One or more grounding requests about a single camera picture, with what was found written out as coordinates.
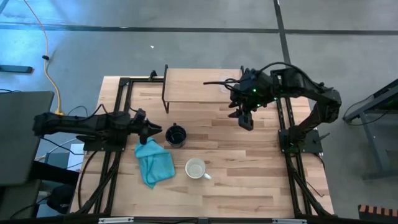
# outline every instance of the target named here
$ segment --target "mug handle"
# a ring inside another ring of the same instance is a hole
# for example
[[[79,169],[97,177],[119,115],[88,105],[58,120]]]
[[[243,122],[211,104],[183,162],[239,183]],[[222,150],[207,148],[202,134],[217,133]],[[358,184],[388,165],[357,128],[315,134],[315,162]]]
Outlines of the mug handle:
[[[208,175],[208,174],[203,174],[203,178],[205,178],[205,179],[208,179],[208,180],[211,180],[211,176],[210,175]]]

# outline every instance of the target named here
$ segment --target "white cable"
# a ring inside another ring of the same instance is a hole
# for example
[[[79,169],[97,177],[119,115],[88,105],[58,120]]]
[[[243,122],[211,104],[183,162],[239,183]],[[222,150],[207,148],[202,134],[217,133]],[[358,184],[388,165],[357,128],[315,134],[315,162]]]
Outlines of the white cable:
[[[64,144],[68,144],[68,143],[70,143],[70,142],[72,142],[72,141],[74,141],[74,140],[77,140],[77,138],[68,140],[68,141],[66,141],[66,142],[64,142],[64,143],[62,143],[62,144],[60,144],[60,146],[63,146]],[[57,146],[57,147],[51,149],[48,153],[52,153],[53,151],[55,151],[55,150],[58,149],[58,148],[59,148],[59,146]],[[45,158],[46,155],[47,155],[47,153],[46,153],[45,155],[43,155],[43,156],[36,157],[35,160],[36,160],[36,161],[42,160],[42,159]]]

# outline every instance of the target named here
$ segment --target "yellow cable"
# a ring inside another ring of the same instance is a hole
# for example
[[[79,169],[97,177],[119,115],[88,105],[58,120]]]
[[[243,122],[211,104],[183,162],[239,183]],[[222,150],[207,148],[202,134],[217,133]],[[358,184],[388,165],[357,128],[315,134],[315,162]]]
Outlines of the yellow cable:
[[[27,3],[26,0],[24,0],[25,4],[27,5],[27,7],[30,9],[30,11],[33,13],[33,16],[36,17],[37,22],[39,23],[40,27],[42,28],[42,31],[44,33],[44,37],[45,37],[45,55],[47,58],[49,56],[49,40],[47,38],[47,34],[45,33],[45,29],[44,26],[42,24],[42,22],[40,21],[40,19],[36,16],[36,13],[33,11],[33,9],[30,7],[30,5]],[[54,86],[55,91],[57,92],[57,98],[58,98],[58,106],[57,106],[57,110],[55,111],[55,114],[59,114],[59,115],[64,115],[64,113],[62,113],[61,110],[61,96],[60,96],[60,90],[58,89],[57,85],[55,84],[55,82],[51,79],[50,75],[47,73],[47,67],[49,66],[48,64],[48,60],[44,59],[44,74],[45,76],[48,78],[48,80],[50,80],[51,84]]]

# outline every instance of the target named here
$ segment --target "gray floor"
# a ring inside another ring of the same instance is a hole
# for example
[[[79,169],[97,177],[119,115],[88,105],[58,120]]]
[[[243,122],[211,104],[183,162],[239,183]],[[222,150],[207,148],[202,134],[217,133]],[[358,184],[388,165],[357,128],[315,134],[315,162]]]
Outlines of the gray floor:
[[[216,27],[276,29],[272,0],[31,0],[45,24],[136,27]],[[397,30],[398,2],[393,0],[280,0],[287,29]],[[0,23],[35,23],[22,1],[10,0]],[[58,83],[64,111],[85,105],[95,109],[105,75],[148,75],[173,68],[260,68],[282,61],[279,34],[181,32],[47,32],[52,62],[49,74]],[[29,65],[31,75],[0,73],[0,88],[53,90],[44,77],[44,38],[38,30],[0,30],[0,64]],[[340,116],[359,101],[397,78],[398,35],[288,35],[292,63],[316,82],[335,87],[343,99]],[[398,133],[387,122],[375,124],[375,135]],[[326,176],[335,213],[357,218],[359,204],[398,208],[397,179],[364,182],[374,170],[361,127],[338,120],[320,126],[331,132],[323,141]],[[70,134],[54,134],[64,142]],[[383,139],[381,147],[392,147]],[[40,143],[39,153],[53,148]]]

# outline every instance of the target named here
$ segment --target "black table leg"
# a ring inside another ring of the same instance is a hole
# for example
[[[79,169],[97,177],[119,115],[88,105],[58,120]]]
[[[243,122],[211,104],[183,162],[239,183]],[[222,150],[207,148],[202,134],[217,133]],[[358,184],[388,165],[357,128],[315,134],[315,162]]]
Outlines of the black table leg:
[[[34,161],[30,170],[30,179],[51,180],[58,183],[76,185],[79,172],[62,169],[43,162]]]

